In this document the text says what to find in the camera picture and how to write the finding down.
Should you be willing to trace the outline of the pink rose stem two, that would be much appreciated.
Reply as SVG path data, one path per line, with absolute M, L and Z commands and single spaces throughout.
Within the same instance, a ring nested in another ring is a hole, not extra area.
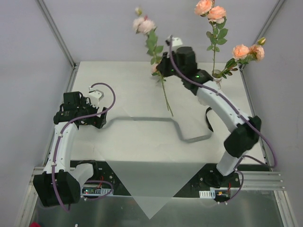
M 157 83 L 159 83 L 162 87 L 162 91 L 165 98 L 165 103 L 167 110 L 170 112 L 171 116 L 173 117 L 173 111 L 170 107 L 168 97 L 166 94 L 165 89 L 165 82 L 166 79 L 163 76 L 163 73 L 160 73 L 156 67 L 159 65 L 161 61 L 161 56 L 163 53 L 164 46 L 158 45 L 158 36 L 156 35 L 157 26 L 155 22 L 149 19 L 148 15 L 143 14 L 143 10 L 140 6 L 135 7 L 134 9 L 135 15 L 137 16 L 136 19 L 133 21 L 133 30 L 136 34 L 142 34 L 145 40 L 145 47 L 147 48 L 147 55 L 150 56 L 150 65 L 151 65 L 151 75 L 157 79 Z

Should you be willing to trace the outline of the white wrapping paper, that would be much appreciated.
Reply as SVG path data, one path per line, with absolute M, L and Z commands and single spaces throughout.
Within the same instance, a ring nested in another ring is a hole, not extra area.
M 167 116 L 110 113 L 94 142 L 147 218 L 152 218 L 206 164 L 213 132 Z

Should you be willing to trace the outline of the pink rose stem one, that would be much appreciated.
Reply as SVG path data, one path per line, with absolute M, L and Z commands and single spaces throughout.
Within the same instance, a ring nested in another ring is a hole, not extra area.
M 206 36 L 210 40 L 210 46 L 207 51 L 213 51 L 212 75 L 215 73 L 216 54 L 220 52 L 219 45 L 227 42 L 225 39 L 228 29 L 225 28 L 226 10 L 221 6 L 216 6 L 214 0 L 200 0 L 194 9 L 194 13 L 207 19 L 212 31 L 207 31 Z

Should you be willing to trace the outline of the pink rose stem four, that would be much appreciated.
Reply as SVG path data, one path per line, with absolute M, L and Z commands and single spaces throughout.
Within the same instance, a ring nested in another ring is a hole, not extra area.
M 255 44 L 248 47 L 243 44 L 237 45 L 232 50 L 232 58 L 227 61 L 224 69 L 219 72 L 212 72 L 212 76 L 219 78 L 227 78 L 226 76 L 231 76 L 238 65 L 247 65 L 251 61 L 261 61 L 265 57 L 264 45 L 266 43 L 266 38 L 260 38 Z

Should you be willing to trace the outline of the black gold-lettered ribbon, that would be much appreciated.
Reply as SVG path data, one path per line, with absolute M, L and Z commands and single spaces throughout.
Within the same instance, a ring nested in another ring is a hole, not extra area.
M 108 121 L 105 126 L 102 128 L 107 129 L 111 125 L 113 125 L 117 121 L 132 121 L 132 122 L 170 122 L 173 124 L 175 131 L 177 133 L 177 136 L 180 141 L 185 143 L 196 143 L 204 140 L 208 140 L 211 138 L 212 134 L 214 133 L 214 129 L 209 121 L 208 118 L 208 112 L 211 111 L 212 108 L 208 107 L 205 111 L 205 123 L 207 125 L 207 128 L 209 132 L 206 135 L 198 136 L 198 137 L 192 137 L 192 138 L 185 138 L 183 136 L 182 130 L 180 125 L 177 123 L 177 121 L 173 120 L 172 118 L 168 117 L 131 117 L 131 116 L 118 116 L 116 118 L 111 119 Z

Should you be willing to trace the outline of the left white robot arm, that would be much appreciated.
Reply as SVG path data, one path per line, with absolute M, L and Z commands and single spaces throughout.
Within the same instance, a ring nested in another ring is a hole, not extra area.
M 79 161 L 71 170 L 71 152 L 75 136 L 81 125 L 101 129 L 106 124 L 106 108 L 97 116 L 99 102 L 104 93 L 93 90 L 85 97 L 81 92 L 63 94 L 63 103 L 53 117 L 54 141 L 49 159 L 33 185 L 45 207 L 71 205 L 79 202 L 85 182 L 97 183 L 101 177 L 95 160 Z

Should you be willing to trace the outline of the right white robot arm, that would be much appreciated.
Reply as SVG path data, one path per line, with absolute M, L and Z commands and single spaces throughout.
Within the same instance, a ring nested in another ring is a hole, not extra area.
M 210 187 L 225 186 L 235 172 L 240 160 L 259 141 L 261 119 L 251 117 L 237 108 L 221 91 L 214 78 L 199 69 L 192 47 L 183 46 L 172 52 L 164 52 L 156 67 L 163 77 L 178 76 L 183 86 L 220 117 L 230 135 L 223 145 L 225 152 L 215 169 L 204 177 Z

